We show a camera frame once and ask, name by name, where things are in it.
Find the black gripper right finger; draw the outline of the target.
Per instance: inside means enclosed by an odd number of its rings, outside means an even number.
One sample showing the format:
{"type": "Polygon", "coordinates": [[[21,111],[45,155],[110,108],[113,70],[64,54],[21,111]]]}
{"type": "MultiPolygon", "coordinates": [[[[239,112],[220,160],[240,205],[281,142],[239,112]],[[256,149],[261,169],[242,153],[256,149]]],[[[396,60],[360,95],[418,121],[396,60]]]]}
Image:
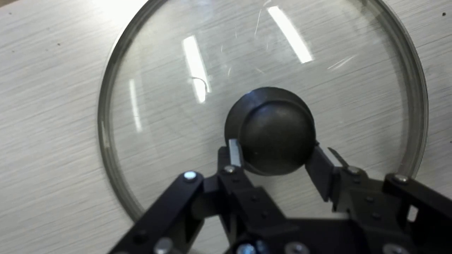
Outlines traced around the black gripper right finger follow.
{"type": "Polygon", "coordinates": [[[403,173],[373,179],[319,145],[305,166],[322,198],[359,228],[367,254],[452,254],[449,197],[403,173]]]}

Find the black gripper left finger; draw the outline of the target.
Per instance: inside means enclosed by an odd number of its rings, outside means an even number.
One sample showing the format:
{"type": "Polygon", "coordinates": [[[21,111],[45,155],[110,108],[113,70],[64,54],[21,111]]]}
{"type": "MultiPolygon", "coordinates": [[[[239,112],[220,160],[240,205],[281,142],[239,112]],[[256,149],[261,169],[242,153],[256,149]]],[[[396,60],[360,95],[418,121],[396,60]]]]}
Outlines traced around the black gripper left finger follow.
{"type": "Polygon", "coordinates": [[[228,254],[270,252],[271,236],[287,227],[283,211],[244,173],[242,145],[230,138],[218,150],[218,170],[187,170],[164,190],[109,254],[185,254],[205,220],[218,215],[228,254]]]}

